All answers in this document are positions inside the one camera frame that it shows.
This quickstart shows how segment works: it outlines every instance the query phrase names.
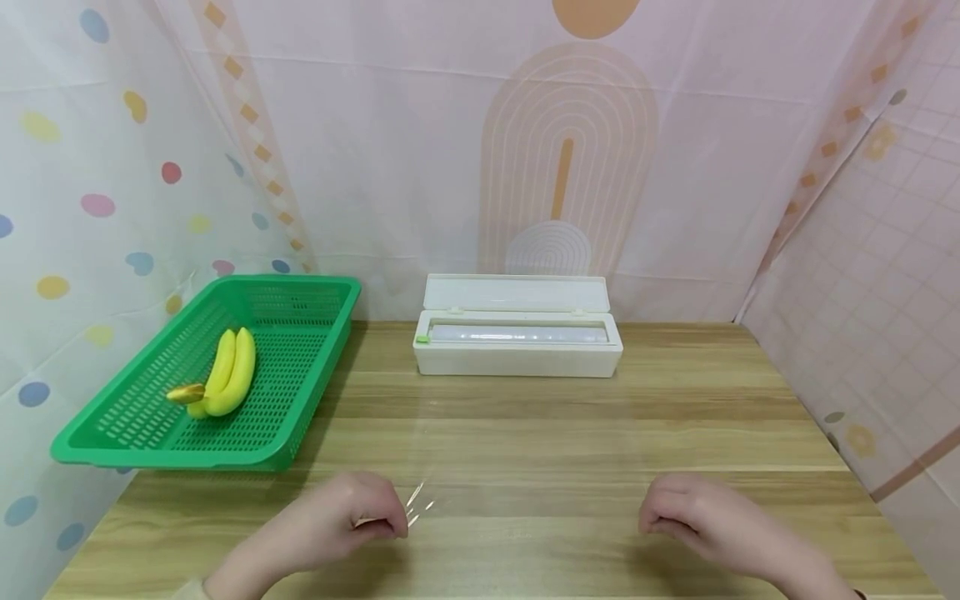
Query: green plastic basket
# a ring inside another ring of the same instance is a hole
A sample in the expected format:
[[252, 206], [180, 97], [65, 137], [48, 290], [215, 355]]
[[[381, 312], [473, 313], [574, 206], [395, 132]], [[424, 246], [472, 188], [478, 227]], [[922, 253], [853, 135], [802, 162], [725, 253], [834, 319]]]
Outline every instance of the green plastic basket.
[[[54, 439], [61, 463], [117, 468], [280, 471], [290, 467], [350, 333], [360, 282], [227, 276], [206, 286]], [[220, 335], [256, 341], [247, 399], [193, 420], [167, 390], [203, 382]]]

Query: yellow banana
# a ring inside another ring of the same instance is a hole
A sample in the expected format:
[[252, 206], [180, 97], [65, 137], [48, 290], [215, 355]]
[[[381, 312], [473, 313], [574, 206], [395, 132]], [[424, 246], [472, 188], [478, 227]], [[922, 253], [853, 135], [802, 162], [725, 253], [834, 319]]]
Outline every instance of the yellow banana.
[[213, 417], [222, 417], [236, 410], [250, 392], [255, 367], [256, 345], [253, 336], [245, 327], [241, 327], [236, 335], [236, 353], [230, 380], [226, 388], [219, 393], [207, 391], [204, 398], [206, 412]]
[[175, 404], [193, 404], [204, 399], [206, 387], [203, 383], [179, 385], [167, 392], [167, 399]]
[[220, 394], [230, 381], [233, 372], [233, 361], [236, 356], [237, 336], [231, 329], [224, 331], [217, 344], [217, 356], [213, 359], [213, 368], [210, 377], [206, 379], [206, 395]]
[[233, 371], [233, 359], [236, 354], [236, 334], [230, 329], [224, 331], [217, 344], [217, 354], [213, 359], [213, 368], [206, 385], [192, 383], [182, 385], [167, 392], [167, 399], [177, 404], [186, 404], [187, 415], [194, 419], [205, 419], [206, 408], [204, 396], [219, 393], [227, 386], [230, 373]]
[[205, 402], [194, 402], [193, 404], [186, 405], [186, 414], [189, 415], [192, 419], [200, 420], [206, 419], [208, 414], [206, 413]]

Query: table surface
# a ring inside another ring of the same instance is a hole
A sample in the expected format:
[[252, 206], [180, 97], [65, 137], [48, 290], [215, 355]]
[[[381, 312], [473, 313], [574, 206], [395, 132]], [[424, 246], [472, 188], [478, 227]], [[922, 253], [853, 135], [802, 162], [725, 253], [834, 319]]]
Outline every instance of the table surface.
[[874, 598], [941, 598], [745, 329], [624, 325], [612, 379], [425, 377], [413, 331], [355, 325], [289, 471], [139, 473], [47, 597], [169, 597], [304, 486], [368, 469], [419, 489], [410, 538], [268, 598], [780, 598], [636, 533], [671, 470], [748, 494]]

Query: left hand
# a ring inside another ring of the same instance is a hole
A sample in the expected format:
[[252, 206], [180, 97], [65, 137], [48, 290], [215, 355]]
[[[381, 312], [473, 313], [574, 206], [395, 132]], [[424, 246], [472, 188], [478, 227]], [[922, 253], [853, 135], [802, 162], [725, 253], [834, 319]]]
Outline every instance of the left hand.
[[259, 599], [287, 575], [339, 561], [371, 540], [406, 537], [406, 511], [392, 483], [373, 473], [341, 473], [241, 542], [204, 589], [211, 600]]

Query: curtain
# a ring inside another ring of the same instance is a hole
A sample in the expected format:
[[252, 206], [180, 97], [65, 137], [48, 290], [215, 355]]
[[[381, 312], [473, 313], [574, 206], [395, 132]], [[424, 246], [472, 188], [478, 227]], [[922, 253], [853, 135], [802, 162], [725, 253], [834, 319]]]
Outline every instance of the curtain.
[[947, 597], [960, 594], [960, 11], [743, 323]]
[[413, 319], [432, 272], [596, 275], [620, 321], [732, 320], [935, 6], [8, 2], [0, 582], [40, 597], [123, 490], [51, 439], [217, 276]]

